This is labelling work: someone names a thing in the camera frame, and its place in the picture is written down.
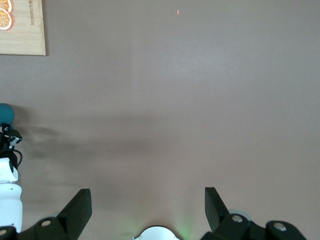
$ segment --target teal ball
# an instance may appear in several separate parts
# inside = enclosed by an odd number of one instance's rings
[[[15,119],[14,110],[5,103],[0,103],[0,125],[1,124],[12,124]]]

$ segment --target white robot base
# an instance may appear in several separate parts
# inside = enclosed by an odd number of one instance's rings
[[[172,231],[163,226],[152,226],[144,230],[137,238],[132,240],[180,240]]]

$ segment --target orange slice illustration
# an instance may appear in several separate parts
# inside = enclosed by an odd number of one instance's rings
[[[0,8],[0,30],[7,30],[11,27],[12,19],[10,13]]]
[[[8,13],[11,13],[12,4],[10,0],[0,0],[0,9],[6,10]]]

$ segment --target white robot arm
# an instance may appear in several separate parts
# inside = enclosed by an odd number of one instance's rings
[[[23,206],[20,199],[22,189],[18,185],[18,166],[22,154],[15,150],[15,144],[22,140],[18,131],[3,123],[0,132],[0,227],[13,226],[21,232]]]

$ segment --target wooden board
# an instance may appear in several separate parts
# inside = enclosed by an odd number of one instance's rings
[[[0,30],[0,54],[46,55],[42,0],[11,0],[12,25]]]

